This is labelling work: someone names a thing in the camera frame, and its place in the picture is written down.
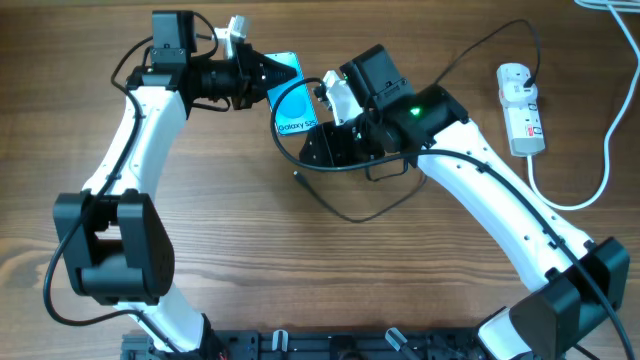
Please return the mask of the Galaxy S25 smartphone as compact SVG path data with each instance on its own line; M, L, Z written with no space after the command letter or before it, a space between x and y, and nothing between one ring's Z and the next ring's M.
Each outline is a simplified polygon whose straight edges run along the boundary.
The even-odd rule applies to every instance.
M304 79L297 54L281 52L267 54L267 57L279 63L292 67L297 75L267 92L270 107L273 107L281 94L294 83ZM300 85L287 94L282 100L276 113L276 130L280 136L290 136L308 132L318 124L318 120L306 86Z

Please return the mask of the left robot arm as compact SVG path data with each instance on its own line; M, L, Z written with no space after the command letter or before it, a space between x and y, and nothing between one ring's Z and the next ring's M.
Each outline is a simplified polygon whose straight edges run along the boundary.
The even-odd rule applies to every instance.
M154 206L169 150L193 109L248 109L294 78L295 70L253 49L240 15L212 28L213 48L197 50L194 11L156 11L143 55L120 85L126 105L95 173L53 207L64 264L75 293L129 316L146 332L129 340L128 359L225 359L228 350L208 318L174 283L175 252Z

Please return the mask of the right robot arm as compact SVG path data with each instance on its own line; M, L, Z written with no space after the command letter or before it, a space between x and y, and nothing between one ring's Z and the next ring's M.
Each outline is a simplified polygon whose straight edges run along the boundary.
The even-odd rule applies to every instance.
M403 160L449 191L499 244L528 295L478 329L495 359L558 359L603 321L618 321L630 256L613 238L593 241L539 200L491 149L443 87L415 91L374 46L315 81L332 112L300 151L316 171Z

